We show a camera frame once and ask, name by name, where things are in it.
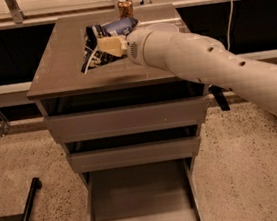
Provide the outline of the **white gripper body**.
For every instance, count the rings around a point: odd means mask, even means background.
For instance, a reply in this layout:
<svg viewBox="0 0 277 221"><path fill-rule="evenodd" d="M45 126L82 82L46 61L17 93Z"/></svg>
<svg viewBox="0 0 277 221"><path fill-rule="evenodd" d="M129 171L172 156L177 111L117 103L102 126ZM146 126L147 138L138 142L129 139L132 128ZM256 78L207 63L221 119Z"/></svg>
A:
<svg viewBox="0 0 277 221"><path fill-rule="evenodd" d="M144 47L145 41L151 31L148 29L135 30L133 33L129 34L126 40L127 54L128 58L135 65L146 66Z"/></svg>

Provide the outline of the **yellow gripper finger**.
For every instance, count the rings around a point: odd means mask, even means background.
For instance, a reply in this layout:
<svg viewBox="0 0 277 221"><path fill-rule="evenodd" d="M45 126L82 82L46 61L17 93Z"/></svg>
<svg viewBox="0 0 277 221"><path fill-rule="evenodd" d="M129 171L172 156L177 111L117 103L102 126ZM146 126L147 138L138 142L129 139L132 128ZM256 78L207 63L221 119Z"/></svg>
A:
<svg viewBox="0 0 277 221"><path fill-rule="evenodd" d="M127 52L126 37L122 35L101 37L98 39L97 47L102 52L122 57Z"/></svg>

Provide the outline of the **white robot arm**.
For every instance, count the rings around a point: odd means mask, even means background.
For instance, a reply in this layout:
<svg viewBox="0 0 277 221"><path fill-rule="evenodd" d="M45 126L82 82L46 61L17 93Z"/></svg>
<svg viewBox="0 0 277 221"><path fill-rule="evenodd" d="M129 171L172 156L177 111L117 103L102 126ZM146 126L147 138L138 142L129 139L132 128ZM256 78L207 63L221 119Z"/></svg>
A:
<svg viewBox="0 0 277 221"><path fill-rule="evenodd" d="M127 36L101 36L97 47L183 80L230 90L277 117L277 64L235 55L210 37L182 33L175 25L159 23Z"/></svg>

